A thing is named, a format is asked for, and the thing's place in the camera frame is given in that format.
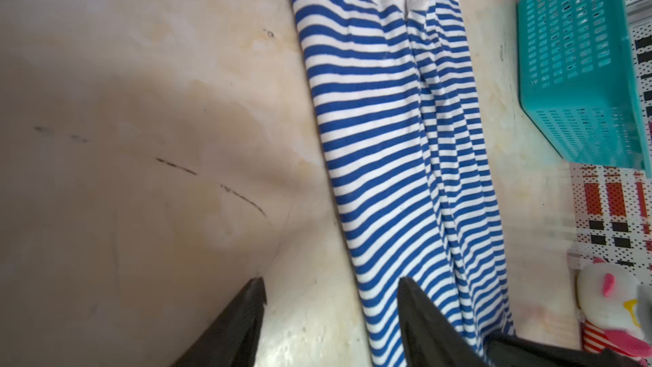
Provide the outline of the striped black white tank top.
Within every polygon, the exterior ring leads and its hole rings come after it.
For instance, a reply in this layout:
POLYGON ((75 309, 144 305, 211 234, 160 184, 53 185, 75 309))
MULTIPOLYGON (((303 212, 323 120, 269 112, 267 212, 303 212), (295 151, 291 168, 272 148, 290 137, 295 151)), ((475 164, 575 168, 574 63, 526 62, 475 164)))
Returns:
POLYGON ((412 279, 480 356, 514 332, 460 0, 290 0, 373 364, 412 279))

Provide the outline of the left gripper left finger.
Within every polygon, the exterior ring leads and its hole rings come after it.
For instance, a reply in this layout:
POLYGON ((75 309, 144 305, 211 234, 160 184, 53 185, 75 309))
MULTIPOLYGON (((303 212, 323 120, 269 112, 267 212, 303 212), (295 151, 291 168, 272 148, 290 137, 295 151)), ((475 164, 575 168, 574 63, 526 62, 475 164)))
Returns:
POLYGON ((264 280, 249 280, 175 366, 253 366, 267 305, 264 280))

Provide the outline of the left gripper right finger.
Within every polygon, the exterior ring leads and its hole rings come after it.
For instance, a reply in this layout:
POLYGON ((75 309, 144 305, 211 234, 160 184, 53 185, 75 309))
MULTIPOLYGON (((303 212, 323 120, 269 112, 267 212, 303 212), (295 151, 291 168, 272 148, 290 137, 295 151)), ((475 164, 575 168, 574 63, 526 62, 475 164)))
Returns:
POLYGON ((397 303, 408 366, 473 367, 487 364, 409 277, 399 280, 397 303))

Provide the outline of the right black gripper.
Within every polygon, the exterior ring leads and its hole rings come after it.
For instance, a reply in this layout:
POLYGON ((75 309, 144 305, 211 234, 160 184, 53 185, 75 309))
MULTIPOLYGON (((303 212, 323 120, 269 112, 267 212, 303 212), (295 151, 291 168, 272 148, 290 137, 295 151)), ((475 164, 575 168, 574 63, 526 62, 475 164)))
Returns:
POLYGON ((612 350, 586 353, 527 341, 501 332, 486 337, 487 357, 495 366, 641 366, 640 363, 621 356, 612 350))

